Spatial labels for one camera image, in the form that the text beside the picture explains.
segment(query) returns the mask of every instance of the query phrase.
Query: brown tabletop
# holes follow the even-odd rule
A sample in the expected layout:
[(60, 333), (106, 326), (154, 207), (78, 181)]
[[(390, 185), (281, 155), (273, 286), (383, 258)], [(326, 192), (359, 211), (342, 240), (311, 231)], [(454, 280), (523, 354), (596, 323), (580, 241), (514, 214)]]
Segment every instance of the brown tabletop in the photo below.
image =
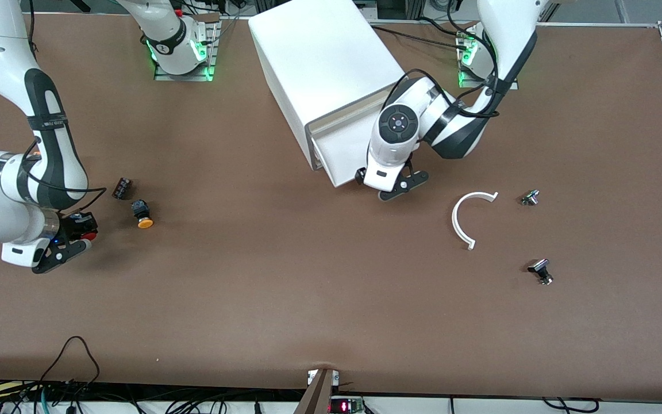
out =
[[(301, 388), (323, 365), (359, 391), (662, 398), (659, 33), (538, 34), (478, 148), (422, 147), (430, 181), (383, 204), (310, 170), (246, 21), (213, 82), (183, 83), (152, 80), (129, 16), (37, 16), (91, 185), (133, 178), (156, 224), (105, 196), (84, 256), (47, 275), (0, 260), (0, 378), (39, 378), (82, 335), (109, 382)], [(380, 36), (459, 92), (450, 49)], [(31, 136), (0, 97), (0, 150)], [(499, 197), (460, 209), (467, 251), (450, 220), (471, 191)], [(550, 286), (525, 271), (541, 258)], [(48, 378), (92, 374), (72, 346)]]

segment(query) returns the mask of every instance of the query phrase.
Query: detached white handle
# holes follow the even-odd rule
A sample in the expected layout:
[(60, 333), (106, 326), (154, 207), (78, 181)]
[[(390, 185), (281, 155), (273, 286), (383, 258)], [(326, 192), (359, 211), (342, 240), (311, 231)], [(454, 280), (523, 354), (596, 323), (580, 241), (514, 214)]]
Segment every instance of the detached white handle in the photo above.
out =
[(483, 198), (484, 200), (487, 200), (488, 202), (493, 202), (495, 198), (497, 198), (497, 194), (499, 193), (494, 193), (494, 194), (488, 194), (486, 192), (472, 192), (469, 193), (465, 196), (463, 196), (456, 205), (454, 205), (454, 210), (451, 212), (451, 222), (454, 225), (454, 230), (456, 231), (456, 234), (465, 242), (468, 243), (468, 249), (471, 250), (474, 248), (474, 244), (476, 243), (476, 240), (473, 238), (470, 238), (467, 236), (466, 233), (464, 233), (464, 230), (461, 230), (461, 226), (459, 225), (459, 205), (461, 205), (461, 202), (463, 200), (468, 200), (470, 198)]

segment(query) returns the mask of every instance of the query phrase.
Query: white box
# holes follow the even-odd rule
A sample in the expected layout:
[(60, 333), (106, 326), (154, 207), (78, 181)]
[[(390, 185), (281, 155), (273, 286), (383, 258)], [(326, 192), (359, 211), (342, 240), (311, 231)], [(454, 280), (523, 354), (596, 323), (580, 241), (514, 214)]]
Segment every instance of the white box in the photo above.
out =
[(313, 170), (366, 166), (372, 126), (404, 74), (351, 0), (292, 0), (249, 19), (265, 78)]

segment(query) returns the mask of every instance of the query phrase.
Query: orange cap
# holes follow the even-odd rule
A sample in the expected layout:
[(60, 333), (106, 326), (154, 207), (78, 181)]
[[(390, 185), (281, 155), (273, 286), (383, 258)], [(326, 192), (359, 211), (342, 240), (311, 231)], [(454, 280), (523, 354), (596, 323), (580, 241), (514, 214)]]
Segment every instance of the orange cap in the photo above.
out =
[(152, 219), (149, 217), (143, 217), (140, 219), (139, 223), (137, 223), (137, 227), (139, 228), (150, 228), (152, 227), (154, 223), (152, 222)]

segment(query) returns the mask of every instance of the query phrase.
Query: metal bolt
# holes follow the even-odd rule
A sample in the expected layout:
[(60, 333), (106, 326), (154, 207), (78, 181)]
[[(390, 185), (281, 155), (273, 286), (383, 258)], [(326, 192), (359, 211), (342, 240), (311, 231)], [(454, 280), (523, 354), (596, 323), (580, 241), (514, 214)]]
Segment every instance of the metal bolt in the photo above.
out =
[(541, 194), (538, 190), (533, 190), (526, 194), (522, 199), (520, 199), (520, 204), (522, 205), (536, 205), (538, 204), (538, 194)]

